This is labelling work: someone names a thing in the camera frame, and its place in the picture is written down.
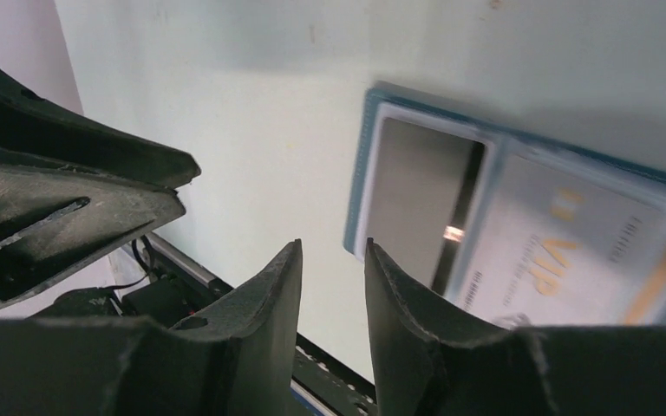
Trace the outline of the black credit card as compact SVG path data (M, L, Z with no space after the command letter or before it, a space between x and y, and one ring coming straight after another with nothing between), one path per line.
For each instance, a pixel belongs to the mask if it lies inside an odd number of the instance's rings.
M366 235L412 277L443 293L465 234L486 146L387 118Z

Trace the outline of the blue card holder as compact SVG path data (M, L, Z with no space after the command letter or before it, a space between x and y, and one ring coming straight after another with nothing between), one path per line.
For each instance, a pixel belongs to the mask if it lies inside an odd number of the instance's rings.
M417 126L431 128L464 139L478 141L486 146L467 214L465 234L460 240L454 265L443 293L438 294L457 306L454 298L460 292L467 259L475 245L486 208L493 188L500 180L503 165L510 155L526 155L551 158L575 158L628 172L639 177L666 185L666 172L627 160L594 152L581 146L540 137L502 127L438 105L435 98L418 100L413 90L393 85L380 85L370 88L365 96L362 112L362 125L353 179L350 188L349 207L343 247L358 259L363 259L368 239L369 206L373 188L376 157L383 122L387 119L402 120ZM666 322L652 322L637 325L666 325Z

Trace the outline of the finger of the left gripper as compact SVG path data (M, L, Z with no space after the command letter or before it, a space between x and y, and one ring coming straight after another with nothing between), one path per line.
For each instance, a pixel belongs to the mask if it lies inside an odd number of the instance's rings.
M0 309L185 212L173 189L0 147Z
M0 147L169 188L201 173L191 154L69 111L1 69Z

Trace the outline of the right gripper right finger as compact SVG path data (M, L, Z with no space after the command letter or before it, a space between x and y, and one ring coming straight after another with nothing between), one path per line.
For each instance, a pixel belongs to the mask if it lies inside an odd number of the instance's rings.
M373 241L364 275L382 415L666 415L666 326L501 328Z

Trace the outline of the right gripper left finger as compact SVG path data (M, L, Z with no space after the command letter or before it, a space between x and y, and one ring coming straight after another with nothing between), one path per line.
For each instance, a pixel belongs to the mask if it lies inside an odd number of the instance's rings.
M163 328L127 316L0 319L0 415L285 415L303 245Z

